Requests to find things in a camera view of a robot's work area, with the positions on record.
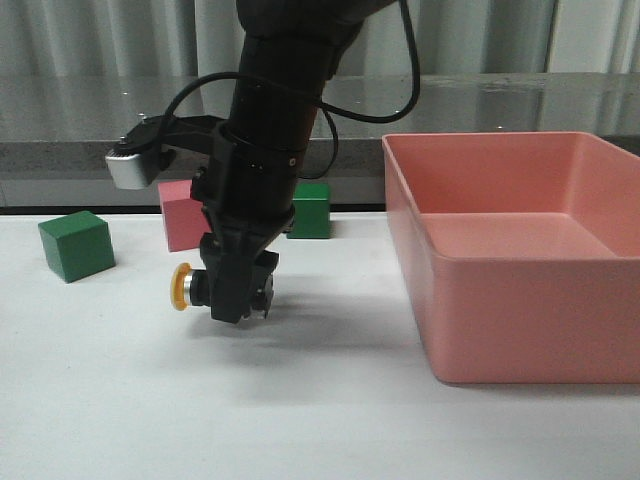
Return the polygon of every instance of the white table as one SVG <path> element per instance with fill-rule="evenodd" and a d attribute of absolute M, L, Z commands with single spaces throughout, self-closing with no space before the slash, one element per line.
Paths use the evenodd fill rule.
<path fill-rule="evenodd" d="M 0 478 L 640 479 L 640 386 L 432 376 L 384 214 L 279 238 L 269 318 L 172 310 L 156 215 L 102 216 L 118 265 L 72 284 L 0 217 Z"/>

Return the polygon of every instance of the green cube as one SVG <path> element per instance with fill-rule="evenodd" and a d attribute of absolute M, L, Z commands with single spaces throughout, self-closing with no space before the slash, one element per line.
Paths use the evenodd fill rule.
<path fill-rule="evenodd" d="M 293 196 L 296 214 L 287 238 L 329 238 L 329 185 L 301 183 Z"/>
<path fill-rule="evenodd" d="M 49 268 L 67 283 L 116 264 L 109 226 L 91 212 L 48 220 L 38 229 Z"/>

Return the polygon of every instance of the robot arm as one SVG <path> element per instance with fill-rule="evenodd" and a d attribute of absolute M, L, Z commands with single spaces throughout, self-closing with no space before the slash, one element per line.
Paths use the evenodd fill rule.
<path fill-rule="evenodd" d="M 317 111 L 309 98 L 320 100 L 363 20 L 393 1 L 237 0 L 246 37 L 238 74 L 229 77 L 238 79 L 229 119 L 172 118 L 163 125 L 166 119 L 156 117 L 114 146 L 107 162 L 125 188 L 144 186 L 166 168 L 167 147 L 209 155 L 191 191 L 211 227 L 200 242 L 206 270 L 178 268 L 174 306 L 207 305 L 212 318 L 231 323 L 252 310 L 266 316 L 278 255 L 265 249 L 293 220 Z"/>

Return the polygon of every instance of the white curtain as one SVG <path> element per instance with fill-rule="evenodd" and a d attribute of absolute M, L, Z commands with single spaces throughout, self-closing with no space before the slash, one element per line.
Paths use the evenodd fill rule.
<path fill-rule="evenodd" d="M 410 0 L 425 74 L 640 71 L 640 0 Z M 0 75 L 235 70 L 234 0 L 0 0 Z M 398 8 L 371 17 L 339 75 L 406 73 Z"/>

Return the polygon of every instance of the plastic container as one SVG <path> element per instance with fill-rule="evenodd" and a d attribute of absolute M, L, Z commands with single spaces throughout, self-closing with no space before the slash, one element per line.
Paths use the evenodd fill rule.
<path fill-rule="evenodd" d="M 389 224 L 434 374 L 640 382 L 640 159 L 585 133 L 387 135 Z"/>

